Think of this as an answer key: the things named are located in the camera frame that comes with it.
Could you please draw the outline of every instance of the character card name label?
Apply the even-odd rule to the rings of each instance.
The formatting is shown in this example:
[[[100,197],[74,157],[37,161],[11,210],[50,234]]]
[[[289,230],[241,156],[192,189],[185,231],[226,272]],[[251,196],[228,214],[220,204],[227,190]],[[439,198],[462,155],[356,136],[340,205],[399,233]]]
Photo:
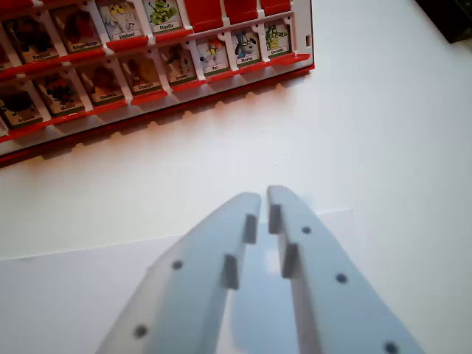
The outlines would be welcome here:
[[[76,52],[78,50],[84,50],[88,48],[94,48],[96,46],[99,46],[100,43],[98,42],[87,42],[87,43],[78,43],[78,44],[72,44],[70,47],[71,52]]]
[[[139,35],[141,35],[141,31],[139,29],[135,29],[134,31],[128,31],[128,32],[123,32],[123,33],[118,33],[116,35],[113,35],[112,39],[116,41],[118,39],[138,37]]]
[[[254,53],[252,55],[247,55],[244,58],[236,59],[236,64],[245,64],[245,63],[249,63],[251,61],[257,60],[257,59],[259,59],[259,55]]]
[[[133,86],[134,93],[141,93],[141,91],[152,91],[161,87],[160,83],[142,83],[141,85]]]
[[[268,56],[270,57],[271,55],[283,53],[283,52],[288,52],[288,47],[287,46],[281,46],[280,48],[277,49],[272,49],[268,51]]]
[[[167,30],[174,30],[180,27],[178,21],[167,22],[165,24],[157,24],[153,27],[153,32],[162,32]]]
[[[216,64],[216,65],[210,65],[210,66],[207,66],[206,68],[204,68],[204,73],[208,74],[210,72],[216,72],[218,70],[226,69],[227,67],[228,66],[226,65],[226,63],[219,63],[219,64]]]
[[[41,54],[33,54],[33,55],[27,55],[26,53],[24,54],[24,60],[27,63],[32,63],[33,61],[37,60],[43,60],[46,58],[52,58],[52,57],[57,57],[58,53],[56,51],[51,51],[51,52],[44,52]]]

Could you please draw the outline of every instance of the screw hole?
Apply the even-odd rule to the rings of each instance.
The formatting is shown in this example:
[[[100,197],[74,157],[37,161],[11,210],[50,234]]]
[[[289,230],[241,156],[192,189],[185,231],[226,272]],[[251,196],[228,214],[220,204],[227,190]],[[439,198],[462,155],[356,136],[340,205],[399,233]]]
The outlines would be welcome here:
[[[181,260],[176,260],[174,263],[172,263],[172,268],[179,270],[183,265],[184,263]]]
[[[136,326],[136,328],[134,329],[134,336],[136,338],[142,338],[146,334],[148,334],[148,329],[143,324],[140,324],[139,326]]]
[[[347,277],[342,273],[339,273],[338,275],[336,275],[336,280],[338,282],[340,282],[341,284],[346,284],[347,283]]]
[[[395,343],[392,343],[392,342],[385,343],[384,348],[385,348],[385,351],[388,354],[397,354],[397,353],[399,353],[398,347]]]

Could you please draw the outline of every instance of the cartoon character picture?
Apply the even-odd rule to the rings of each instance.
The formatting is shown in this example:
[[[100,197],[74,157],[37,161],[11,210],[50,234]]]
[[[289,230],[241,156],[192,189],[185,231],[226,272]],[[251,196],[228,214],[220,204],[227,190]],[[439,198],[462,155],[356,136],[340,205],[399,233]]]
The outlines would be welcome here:
[[[72,82],[59,73],[35,80],[35,84],[53,117],[75,113],[84,109]]]
[[[132,3],[118,1],[110,4],[99,4],[99,6],[106,32],[111,40],[115,41],[142,35],[141,24]]]
[[[9,129],[42,120],[28,92],[14,86],[6,87],[0,93],[0,109]]]
[[[144,5],[153,32],[176,30],[182,27],[175,0],[145,0]]]
[[[288,26],[283,20],[273,21],[265,25],[265,44],[268,57],[273,58],[291,51]]]
[[[250,28],[233,32],[233,44],[235,46],[236,64],[245,66],[260,61],[257,35]]]
[[[154,61],[142,53],[120,58],[123,72],[133,94],[144,94],[161,88]]]
[[[196,41],[196,44],[205,76],[229,70],[225,43],[220,41],[216,35],[209,38],[200,38]]]
[[[31,63],[58,55],[44,25],[30,16],[5,21],[4,26],[23,62]]]
[[[128,60],[128,68],[130,69],[133,86],[148,83],[148,81],[143,78],[139,69],[139,65],[134,59]]]
[[[171,66],[174,71],[176,68],[181,74],[190,70],[189,60],[184,54],[184,47],[181,44],[176,44],[175,46],[169,47],[169,58],[166,60],[166,64]]]
[[[184,49],[181,44],[173,44],[160,48],[159,52],[164,60],[170,85],[196,79],[192,55],[188,49]]]
[[[113,70],[103,64],[92,64],[77,69],[94,105],[103,105],[123,98]]]
[[[100,46],[100,37],[91,15],[77,5],[51,10],[58,32],[68,52],[79,52]]]
[[[115,75],[104,66],[95,68],[91,81],[94,83],[95,94],[110,94],[119,90],[119,86],[115,83]]]

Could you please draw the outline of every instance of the yellow cartoon character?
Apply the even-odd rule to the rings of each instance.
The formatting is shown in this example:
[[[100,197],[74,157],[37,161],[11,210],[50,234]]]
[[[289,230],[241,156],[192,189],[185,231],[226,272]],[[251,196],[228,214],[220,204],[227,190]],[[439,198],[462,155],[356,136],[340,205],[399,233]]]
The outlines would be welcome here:
[[[265,42],[267,50],[279,48],[279,37],[286,37],[287,32],[278,32],[275,25],[267,27],[265,31]]]
[[[127,1],[102,6],[100,12],[109,35],[139,29],[136,10]]]

